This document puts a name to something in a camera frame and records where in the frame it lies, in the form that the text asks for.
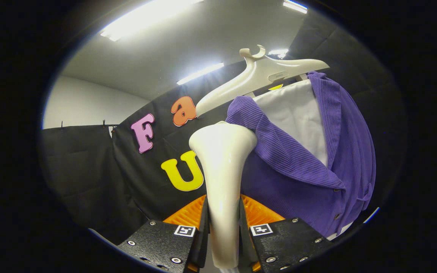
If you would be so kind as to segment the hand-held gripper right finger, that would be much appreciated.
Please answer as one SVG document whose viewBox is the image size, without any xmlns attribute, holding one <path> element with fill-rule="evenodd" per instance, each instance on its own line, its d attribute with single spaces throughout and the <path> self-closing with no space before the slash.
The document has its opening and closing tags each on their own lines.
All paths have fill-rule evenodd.
<svg viewBox="0 0 437 273">
<path fill-rule="evenodd" d="M 246 195 L 239 203 L 239 228 L 239 266 L 245 273 L 297 273 L 333 247 L 302 219 L 286 219 Z"/>
</svg>

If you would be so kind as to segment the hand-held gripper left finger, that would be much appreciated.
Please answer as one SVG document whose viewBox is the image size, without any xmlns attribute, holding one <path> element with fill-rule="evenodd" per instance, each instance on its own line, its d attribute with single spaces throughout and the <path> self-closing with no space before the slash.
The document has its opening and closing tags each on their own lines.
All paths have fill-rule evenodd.
<svg viewBox="0 0 437 273">
<path fill-rule="evenodd" d="M 208 203 L 203 195 L 164 221 L 147 221 L 117 249 L 158 273 L 198 273 L 205 266 L 208 235 Z"/>
</svg>

